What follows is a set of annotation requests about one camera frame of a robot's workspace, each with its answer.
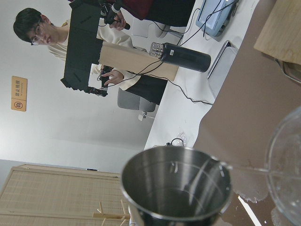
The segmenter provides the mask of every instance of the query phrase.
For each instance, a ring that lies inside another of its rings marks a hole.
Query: ear
[[[51,21],[48,19],[48,17],[43,14],[41,15],[41,19],[43,20],[43,22],[46,22],[47,24],[51,24]]]

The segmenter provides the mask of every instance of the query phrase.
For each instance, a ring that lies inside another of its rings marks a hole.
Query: white table
[[[203,37],[203,32],[199,31],[182,46],[209,54],[212,64],[225,41],[229,40],[236,48],[240,47],[258,1],[240,0],[236,14],[220,37],[215,39],[208,35]],[[200,8],[202,2],[203,0],[196,0],[194,10]],[[195,25],[198,12],[194,17],[192,14],[190,16],[191,28],[184,35],[183,42],[199,29]],[[207,81],[208,71],[201,73],[179,68],[174,82],[183,88],[188,97],[213,103],[214,97]],[[155,145],[166,145],[167,142],[177,137],[183,138],[186,147],[193,147],[198,136],[200,121],[210,108],[210,105],[193,103],[186,99],[178,87],[168,82],[145,149]]]

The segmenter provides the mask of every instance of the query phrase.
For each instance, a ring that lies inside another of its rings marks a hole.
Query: cream sweater
[[[67,20],[63,24],[63,26],[69,26],[69,24],[70,24],[70,20]],[[130,36],[128,36],[122,31],[111,29],[109,25],[104,26],[105,24],[102,19],[99,21],[99,25],[100,26],[98,27],[98,31],[97,31],[97,38],[102,39],[109,43],[133,48],[132,39]],[[63,43],[48,46],[49,52],[55,55],[56,57],[58,57],[59,59],[66,61],[68,38],[69,36],[67,37],[66,41],[64,41]],[[100,74],[100,69],[101,69],[101,65],[92,64],[90,76],[94,75],[94,77],[97,78],[98,75]],[[129,79],[118,84],[118,86],[122,90],[126,90],[127,88],[133,86],[140,79],[140,76],[135,77],[135,75],[127,71],[120,70],[117,68],[114,68],[114,70],[122,73],[124,76],[124,80]]]

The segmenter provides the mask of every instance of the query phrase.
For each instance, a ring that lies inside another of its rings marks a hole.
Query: blue electronic device
[[[227,26],[237,2],[238,0],[204,0],[196,25],[211,37],[219,36]]]

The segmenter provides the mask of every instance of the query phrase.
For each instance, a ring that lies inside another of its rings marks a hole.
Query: black pants
[[[146,20],[174,27],[186,27],[195,0],[154,0]]]
[[[141,76],[135,85],[126,89],[127,92],[134,93],[138,96],[147,99],[157,105],[160,104],[167,80],[158,79],[151,76]]]

